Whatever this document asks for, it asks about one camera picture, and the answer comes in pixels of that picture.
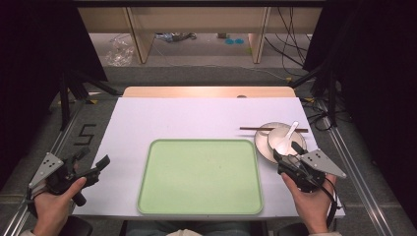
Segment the white table mat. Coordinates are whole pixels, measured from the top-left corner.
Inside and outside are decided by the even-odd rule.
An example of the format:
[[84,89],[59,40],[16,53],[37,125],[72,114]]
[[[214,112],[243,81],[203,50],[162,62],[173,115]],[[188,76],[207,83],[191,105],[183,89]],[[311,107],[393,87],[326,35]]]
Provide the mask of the white table mat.
[[100,181],[83,191],[84,206],[76,215],[120,219],[250,220],[294,217],[297,212],[275,165],[256,152],[264,206],[253,215],[143,214],[138,197],[149,146],[156,140],[248,140],[254,132],[240,127],[260,127],[269,122],[291,124],[308,121],[296,97],[269,98],[139,98],[118,99],[97,154],[110,164]]

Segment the white ceramic spoon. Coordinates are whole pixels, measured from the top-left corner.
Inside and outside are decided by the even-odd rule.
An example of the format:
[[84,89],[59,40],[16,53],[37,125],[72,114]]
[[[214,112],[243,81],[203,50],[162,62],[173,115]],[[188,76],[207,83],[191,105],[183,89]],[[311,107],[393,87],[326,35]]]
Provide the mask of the white ceramic spoon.
[[294,121],[289,129],[289,131],[286,133],[286,135],[283,137],[283,139],[277,143],[277,145],[275,146],[275,150],[281,154],[281,155],[286,155],[289,145],[290,145],[290,141],[291,141],[291,136],[292,134],[295,132],[295,130],[298,128],[299,126],[299,122],[298,121]]

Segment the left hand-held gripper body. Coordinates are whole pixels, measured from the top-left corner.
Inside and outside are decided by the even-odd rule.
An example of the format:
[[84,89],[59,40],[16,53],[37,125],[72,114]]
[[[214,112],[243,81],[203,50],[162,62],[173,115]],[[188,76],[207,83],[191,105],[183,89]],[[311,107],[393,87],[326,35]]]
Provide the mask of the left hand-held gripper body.
[[82,177],[87,179],[84,188],[97,183],[100,171],[93,167],[79,172],[76,168],[78,162],[73,160],[73,155],[61,159],[48,152],[29,182],[28,200],[32,201],[41,190],[46,190],[53,195],[62,195]]

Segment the black curtain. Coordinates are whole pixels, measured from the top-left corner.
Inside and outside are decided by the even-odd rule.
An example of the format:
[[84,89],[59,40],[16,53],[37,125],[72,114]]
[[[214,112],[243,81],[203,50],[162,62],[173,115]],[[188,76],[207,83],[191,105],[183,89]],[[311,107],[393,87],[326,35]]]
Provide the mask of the black curtain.
[[0,0],[0,189],[29,149],[63,73],[106,75],[65,0]]
[[417,0],[325,0],[304,69],[326,60],[371,157],[417,228]]

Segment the aluminium floor rail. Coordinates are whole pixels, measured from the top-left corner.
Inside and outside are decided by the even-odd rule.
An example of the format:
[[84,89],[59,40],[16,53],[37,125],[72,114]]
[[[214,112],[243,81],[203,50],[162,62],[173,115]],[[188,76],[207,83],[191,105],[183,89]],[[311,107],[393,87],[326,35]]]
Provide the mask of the aluminium floor rail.
[[346,142],[341,136],[334,118],[330,116],[330,110],[326,105],[319,101],[318,107],[327,113],[324,118],[324,123],[328,127],[328,134],[331,137],[332,143],[337,149],[338,155],[343,162],[343,167],[347,171],[349,179],[351,180],[355,192],[361,200],[362,206],[367,212],[379,236],[392,236],[392,230],[388,225],[386,215],[382,207],[378,204],[377,199],[373,195],[369,185],[366,183],[358,165],[356,164]]
[[27,188],[41,161],[50,152],[64,158],[63,148],[69,140],[82,106],[70,109],[70,118],[63,124],[61,110],[50,109],[50,114],[35,134],[34,141],[23,159],[20,160],[5,187],[0,190],[0,236],[19,236],[35,225],[35,217],[27,208]]

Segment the person's left hand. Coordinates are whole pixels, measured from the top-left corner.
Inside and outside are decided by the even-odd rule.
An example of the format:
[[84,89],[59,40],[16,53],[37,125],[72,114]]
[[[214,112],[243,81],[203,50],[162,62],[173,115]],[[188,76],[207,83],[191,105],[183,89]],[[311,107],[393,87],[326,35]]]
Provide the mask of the person's left hand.
[[35,236],[58,236],[67,222],[70,201],[83,188],[87,179],[82,177],[75,181],[62,195],[55,196],[42,193],[34,198],[37,223],[32,230]]

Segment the black tripod stand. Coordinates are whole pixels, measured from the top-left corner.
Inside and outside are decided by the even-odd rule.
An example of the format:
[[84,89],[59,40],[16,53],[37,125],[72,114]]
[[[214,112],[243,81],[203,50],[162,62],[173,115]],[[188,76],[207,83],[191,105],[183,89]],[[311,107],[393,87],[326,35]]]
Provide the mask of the black tripod stand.
[[121,92],[117,89],[112,88],[99,80],[95,80],[93,77],[80,71],[70,70],[63,73],[59,81],[62,120],[61,131],[65,130],[70,122],[70,102],[68,93],[71,92],[77,100],[86,100],[89,97],[89,93],[87,92],[84,83],[93,85],[111,95],[121,95]]
[[312,70],[295,82],[291,82],[289,86],[293,89],[301,86],[311,79],[316,79],[311,87],[311,94],[313,96],[322,96],[325,92],[328,93],[327,114],[331,127],[336,127],[335,106],[336,106],[336,78],[333,74],[332,63],[325,61],[319,67]]

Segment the brown chopsticks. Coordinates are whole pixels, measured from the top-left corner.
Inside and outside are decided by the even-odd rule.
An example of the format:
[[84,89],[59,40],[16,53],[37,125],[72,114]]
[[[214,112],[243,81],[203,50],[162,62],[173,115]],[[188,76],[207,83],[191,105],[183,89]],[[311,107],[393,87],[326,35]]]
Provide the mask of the brown chopsticks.
[[[249,131],[272,131],[272,130],[283,130],[283,131],[289,131],[290,128],[285,128],[285,127],[240,127],[239,130],[249,130]],[[308,133],[309,130],[308,129],[301,129],[301,128],[296,128],[295,132],[297,133]]]

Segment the person's right hand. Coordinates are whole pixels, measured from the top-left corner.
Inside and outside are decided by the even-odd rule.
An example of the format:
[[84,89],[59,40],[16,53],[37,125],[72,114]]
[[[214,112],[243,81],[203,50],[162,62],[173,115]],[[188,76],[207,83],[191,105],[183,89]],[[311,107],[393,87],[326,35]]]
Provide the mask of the person's right hand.
[[324,191],[303,193],[288,175],[282,173],[281,178],[293,197],[296,210],[306,225],[309,236],[340,236],[338,232],[328,230],[330,198]]

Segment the wooden shelf unit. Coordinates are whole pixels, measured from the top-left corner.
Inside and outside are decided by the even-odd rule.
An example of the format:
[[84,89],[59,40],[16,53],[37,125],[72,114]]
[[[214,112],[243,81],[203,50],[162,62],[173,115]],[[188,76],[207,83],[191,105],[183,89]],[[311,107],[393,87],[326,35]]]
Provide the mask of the wooden shelf unit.
[[139,62],[149,57],[157,32],[245,33],[253,62],[261,62],[264,36],[312,33],[321,8],[306,7],[81,7],[79,13],[89,33],[128,33]]

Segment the clear plastic bag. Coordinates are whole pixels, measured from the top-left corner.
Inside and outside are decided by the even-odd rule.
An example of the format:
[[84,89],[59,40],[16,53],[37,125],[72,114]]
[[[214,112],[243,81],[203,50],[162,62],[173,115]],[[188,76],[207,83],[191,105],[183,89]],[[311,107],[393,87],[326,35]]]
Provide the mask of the clear plastic bag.
[[118,34],[109,40],[112,48],[106,53],[104,59],[108,66],[128,67],[133,61],[135,47],[124,40],[125,35]]

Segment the wooden table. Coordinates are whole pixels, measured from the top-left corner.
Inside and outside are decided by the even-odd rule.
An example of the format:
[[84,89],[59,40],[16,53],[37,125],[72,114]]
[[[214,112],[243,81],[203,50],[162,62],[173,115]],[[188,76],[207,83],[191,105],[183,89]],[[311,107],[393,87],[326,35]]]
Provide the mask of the wooden table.
[[290,87],[127,87],[124,97],[295,97]]

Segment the white ceramic bowl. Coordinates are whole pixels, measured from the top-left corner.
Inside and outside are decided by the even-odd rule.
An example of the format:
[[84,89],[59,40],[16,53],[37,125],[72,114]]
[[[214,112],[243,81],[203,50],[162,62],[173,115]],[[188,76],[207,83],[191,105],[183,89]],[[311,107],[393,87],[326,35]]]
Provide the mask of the white ceramic bowl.
[[[285,124],[283,125],[279,124],[276,128],[271,130],[268,134],[269,146],[271,148],[275,148],[278,144],[280,144],[285,139],[285,136],[289,130],[290,130],[290,126],[285,125]],[[297,143],[303,149],[307,148],[307,144],[305,142],[304,137],[298,132],[293,132],[291,137],[289,138],[289,146],[285,155],[297,154],[297,151],[291,146],[293,142]]]

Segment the light green tray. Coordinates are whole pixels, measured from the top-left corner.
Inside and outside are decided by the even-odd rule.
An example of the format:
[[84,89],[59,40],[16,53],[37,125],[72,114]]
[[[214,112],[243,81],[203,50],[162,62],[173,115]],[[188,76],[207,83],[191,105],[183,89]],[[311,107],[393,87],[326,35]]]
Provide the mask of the light green tray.
[[149,146],[138,210],[143,214],[253,215],[264,206],[248,140],[156,140]]

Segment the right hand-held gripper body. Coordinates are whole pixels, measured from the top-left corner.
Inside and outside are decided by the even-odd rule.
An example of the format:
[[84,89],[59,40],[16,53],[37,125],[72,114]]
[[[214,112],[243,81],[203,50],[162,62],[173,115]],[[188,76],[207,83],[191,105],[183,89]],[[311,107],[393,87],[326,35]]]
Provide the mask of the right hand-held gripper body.
[[302,155],[283,155],[277,164],[277,172],[288,175],[304,193],[319,189],[324,184],[327,174],[347,177],[347,174],[320,149]]

